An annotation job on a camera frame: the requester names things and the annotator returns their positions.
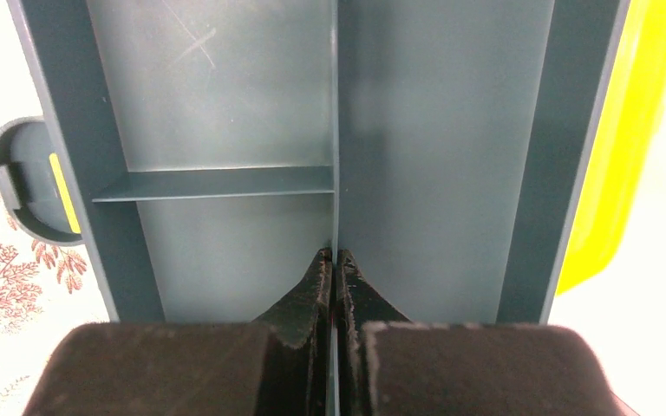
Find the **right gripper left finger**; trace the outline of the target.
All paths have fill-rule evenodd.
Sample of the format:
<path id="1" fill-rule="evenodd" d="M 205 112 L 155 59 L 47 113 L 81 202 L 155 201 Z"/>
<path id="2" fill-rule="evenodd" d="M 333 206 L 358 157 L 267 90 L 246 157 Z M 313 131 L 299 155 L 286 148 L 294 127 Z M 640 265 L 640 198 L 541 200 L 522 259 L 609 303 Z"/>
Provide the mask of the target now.
<path id="1" fill-rule="evenodd" d="M 243 323 L 92 323 L 69 332 L 28 415 L 323 415 L 333 263 Z"/>

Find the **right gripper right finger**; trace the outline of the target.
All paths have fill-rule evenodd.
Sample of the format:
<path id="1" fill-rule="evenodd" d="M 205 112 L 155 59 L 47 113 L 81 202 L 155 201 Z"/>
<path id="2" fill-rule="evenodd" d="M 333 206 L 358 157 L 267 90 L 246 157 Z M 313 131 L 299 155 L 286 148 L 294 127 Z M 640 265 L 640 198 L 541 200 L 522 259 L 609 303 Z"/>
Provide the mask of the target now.
<path id="1" fill-rule="evenodd" d="M 343 415 L 628 415 L 576 332 L 539 324 L 414 322 L 336 267 Z"/>

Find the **teal divided tray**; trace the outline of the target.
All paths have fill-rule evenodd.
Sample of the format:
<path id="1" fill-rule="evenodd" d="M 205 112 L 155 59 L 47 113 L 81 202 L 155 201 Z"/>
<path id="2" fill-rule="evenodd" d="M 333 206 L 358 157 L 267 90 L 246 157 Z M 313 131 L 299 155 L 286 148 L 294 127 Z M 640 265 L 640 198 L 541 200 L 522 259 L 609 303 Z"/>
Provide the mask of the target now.
<path id="1" fill-rule="evenodd" d="M 625 1 L 12 1 L 108 316 L 237 322 L 317 250 L 545 322 Z"/>

